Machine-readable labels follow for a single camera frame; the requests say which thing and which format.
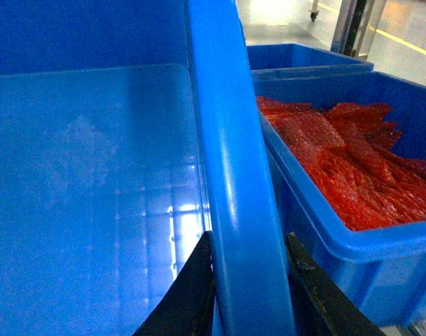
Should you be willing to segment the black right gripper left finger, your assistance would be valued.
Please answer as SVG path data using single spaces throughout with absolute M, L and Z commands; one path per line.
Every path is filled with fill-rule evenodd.
M 216 286 L 210 235 L 203 232 L 162 300 L 135 335 L 211 335 Z

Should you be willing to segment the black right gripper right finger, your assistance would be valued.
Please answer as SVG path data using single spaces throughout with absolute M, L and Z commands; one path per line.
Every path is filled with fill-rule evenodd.
M 284 243 L 298 335 L 383 335 L 314 261 L 293 234 Z

